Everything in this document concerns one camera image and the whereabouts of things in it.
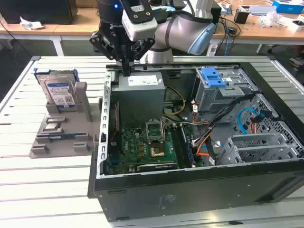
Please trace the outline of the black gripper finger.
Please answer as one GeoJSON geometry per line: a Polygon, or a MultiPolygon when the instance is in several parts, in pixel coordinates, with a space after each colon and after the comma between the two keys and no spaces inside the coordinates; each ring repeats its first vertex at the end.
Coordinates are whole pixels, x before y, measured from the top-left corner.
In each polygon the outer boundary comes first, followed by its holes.
{"type": "Polygon", "coordinates": [[[126,46],[121,43],[116,32],[110,32],[110,36],[106,37],[100,31],[95,31],[89,41],[96,51],[101,52],[109,60],[117,62],[122,69],[123,76],[128,76],[126,46]]]}
{"type": "Polygon", "coordinates": [[[135,60],[140,60],[143,55],[154,45],[154,38],[146,38],[134,42],[130,46],[130,50],[127,54],[127,76],[131,74],[131,68],[134,65],[135,60]]]}

